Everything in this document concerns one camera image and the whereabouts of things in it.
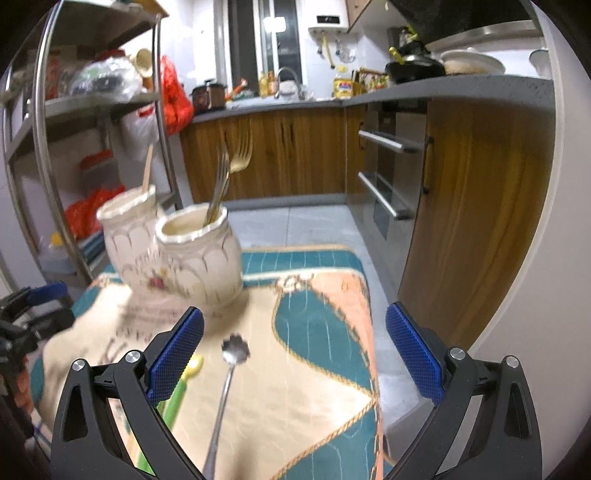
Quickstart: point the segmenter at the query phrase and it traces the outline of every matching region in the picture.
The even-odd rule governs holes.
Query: countertop
[[[552,80],[517,75],[454,75],[402,83],[377,92],[358,95],[349,100],[261,100],[244,106],[204,113],[193,118],[194,124],[219,118],[247,115],[249,113],[290,110],[301,108],[326,108],[364,105],[413,98],[461,98],[491,100],[516,106],[554,110],[554,82]]]

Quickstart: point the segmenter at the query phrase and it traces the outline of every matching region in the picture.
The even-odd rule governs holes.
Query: oven handle
[[[363,174],[363,172],[359,172],[358,175],[359,179],[365,185],[365,187],[369,190],[371,195],[384,207],[391,217],[394,220],[408,220],[411,218],[411,214],[408,210],[395,210],[390,203],[384,198],[384,196],[380,193],[380,191],[375,187],[373,183]]]
[[[415,145],[410,140],[395,137],[393,135],[382,134],[379,132],[368,132],[366,130],[359,130],[359,136],[365,138],[370,142],[377,143],[396,153],[417,153],[423,148],[420,145]]]

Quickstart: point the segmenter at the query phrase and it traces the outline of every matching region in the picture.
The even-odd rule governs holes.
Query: spoon
[[[207,480],[213,480],[216,471],[217,446],[220,438],[220,431],[222,429],[223,412],[226,408],[226,401],[228,400],[228,392],[230,390],[230,383],[232,382],[232,375],[237,365],[246,362],[246,359],[251,356],[248,349],[248,343],[242,337],[233,333],[230,338],[227,338],[222,343],[222,355],[225,362],[230,365],[228,374],[226,376],[226,383],[222,391],[222,398],[217,409],[216,423],[213,426],[212,439],[209,442],[207,456],[205,457],[205,464],[203,465],[203,476]]]

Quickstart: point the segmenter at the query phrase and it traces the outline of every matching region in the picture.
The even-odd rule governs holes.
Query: blue gripper pad
[[[437,405],[444,394],[441,366],[408,317],[395,303],[386,312],[386,329],[419,393]]]
[[[27,294],[27,303],[34,307],[68,295],[68,287],[62,281],[50,283],[44,287],[34,288]]]
[[[168,340],[149,372],[146,397],[154,407],[173,394],[174,387],[203,338],[205,323],[200,310],[194,307],[188,309],[179,323],[180,326],[175,326],[175,334]]]

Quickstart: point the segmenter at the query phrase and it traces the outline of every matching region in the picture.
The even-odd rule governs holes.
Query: metal handle
[[[429,157],[430,150],[429,146],[433,145],[435,140],[433,137],[427,137],[425,141],[425,164],[423,167],[423,183],[421,185],[421,191],[423,195],[428,195],[430,192],[429,180],[431,179],[431,160]]]
[[[360,131],[360,132],[361,132],[361,131],[363,131],[363,125],[364,125],[364,123],[363,123],[363,122],[361,122],[361,123],[359,124],[359,131]],[[365,150],[365,147],[364,147],[364,146],[361,144],[361,135],[359,136],[359,138],[358,138],[357,140],[358,140],[358,142],[359,142],[359,148],[360,148],[361,150]]]
[[[223,414],[226,410],[226,402],[228,401],[228,392],[230,391],[230,383],[232,382],[233,375],[234,366],[232,365],[228,369],[226,383],[224,384],[222,391],[222,398],[220,399],[220,405],[217,409],[216,423],[213,426],[212,439],[209,442],[207,456],[205,457],[205,463],[203,464],[203,476],[207,480],[213,480],[216,473],[217,447],[219,444],[220,432],[222,431]]]
[[[367,132],[365,130],[359,130],[359,136],[370,140],[371,142],[377,143],[382,147],[389,150],[393,150],[396,153],[417,153],[422,150],[420,145],[415,144],[409,140],[403,140],[393,135],[384,134],[381,132]]]
[[[380,193],[380,191],[375,187],[373,183],[363,174],[363,172],[359,172],[358,175],[359,179],[365,185],[365,187],[369,190],[371,195],[384,207],[391,217],[394,220],[407,220],[411,217],[411,214],[408,210],[395,210],[392,205],[384,198],[384,196]]]

